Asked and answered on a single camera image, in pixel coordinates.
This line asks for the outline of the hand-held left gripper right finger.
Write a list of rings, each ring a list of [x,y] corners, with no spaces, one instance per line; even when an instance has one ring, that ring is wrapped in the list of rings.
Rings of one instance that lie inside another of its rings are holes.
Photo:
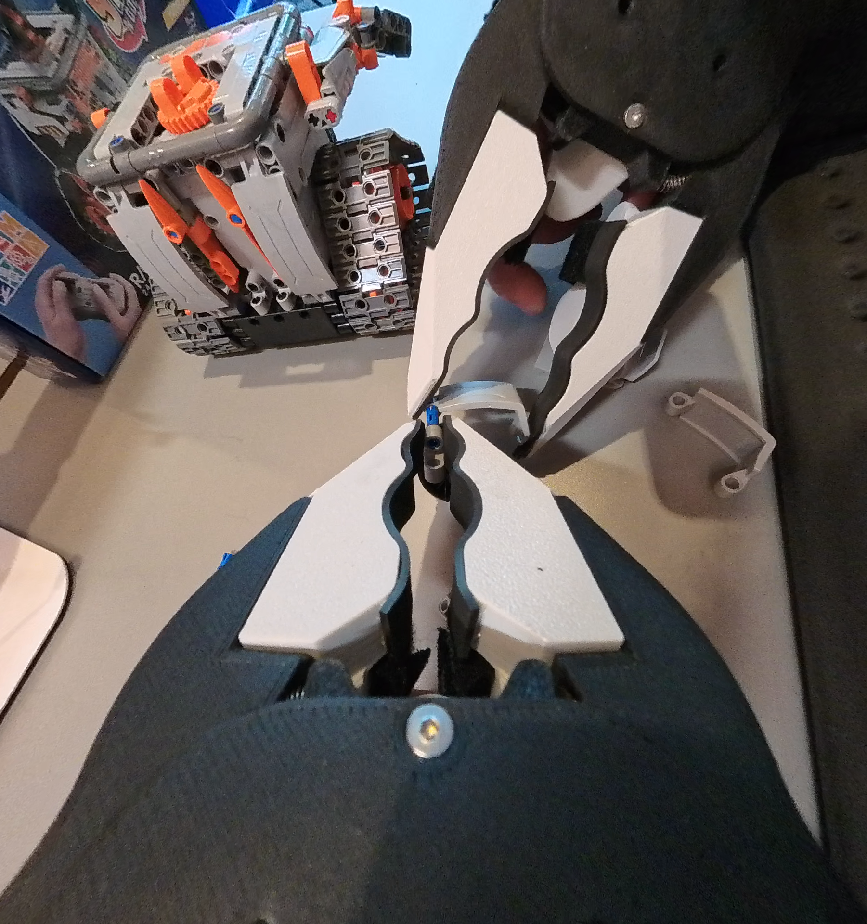
[[[444,420],[457,655],[493,668],[619,651],[624,635],[550,489],[465,422]]]

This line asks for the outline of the white book stand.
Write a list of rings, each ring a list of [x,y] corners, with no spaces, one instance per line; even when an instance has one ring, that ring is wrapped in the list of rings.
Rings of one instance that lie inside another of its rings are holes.
[[[0,526],[0,718],[60,619],[67,563]]]

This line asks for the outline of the blue robot kit box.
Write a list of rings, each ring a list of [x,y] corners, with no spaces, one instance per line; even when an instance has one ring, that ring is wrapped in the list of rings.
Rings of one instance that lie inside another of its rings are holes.
[[[0,2],[0,357],[99,383],[150,283],[78,173],[152,48],[145,2]]]

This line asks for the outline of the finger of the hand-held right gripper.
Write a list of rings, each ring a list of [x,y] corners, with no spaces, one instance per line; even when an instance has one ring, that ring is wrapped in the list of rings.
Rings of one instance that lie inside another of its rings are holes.
[[[489,271],[533,231],[553,191],[536,132],[497,111],[425,256],[406,379],[409,418],[420,416],[449,380],[454,354],[467,352],[467,331],[478,322]]]
[[[639,352],[703,220],[671,206],[618,205],[587,240],[579,233],[548,343],[548,379],[530,411],[527,455],[552,440]]]

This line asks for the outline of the grey orange tracked toy robot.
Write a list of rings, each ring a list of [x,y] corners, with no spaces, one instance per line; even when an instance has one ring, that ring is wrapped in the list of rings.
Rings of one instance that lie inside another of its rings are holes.
[[[391,129],[334,134],[358,73],[411,46],[388,9],[339,2],[311,27],[279,3],[152,53],[94,116],[79,175],[185,353],[413,331],[423,152]]]

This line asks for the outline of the black toy wheel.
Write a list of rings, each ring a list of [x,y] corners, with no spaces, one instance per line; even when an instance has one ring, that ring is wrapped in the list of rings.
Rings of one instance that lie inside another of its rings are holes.
[[[450,497],[450,474],[441,424],[425,425],[419,479],[425,489],[439,500]]]

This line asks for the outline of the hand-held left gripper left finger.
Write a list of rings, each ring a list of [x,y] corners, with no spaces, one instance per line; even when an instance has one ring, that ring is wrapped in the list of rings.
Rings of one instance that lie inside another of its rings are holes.
[[[401,564],[383,500],[415,431],[404,423],[312,492],[242,627],[244,649],[329,657],[350,674],[381,659],[380,611]]]

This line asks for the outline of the grey curved toy part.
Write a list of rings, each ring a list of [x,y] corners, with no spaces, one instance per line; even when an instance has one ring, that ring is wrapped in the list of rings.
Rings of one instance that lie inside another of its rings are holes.
[[[713,483],[722,498],[739,495],[770,460],[776,439],[763,425],[715,392],[700,387],[690,395],[673,392],[666,403],[667,415],[679,418],[719,449],[734,468]]]

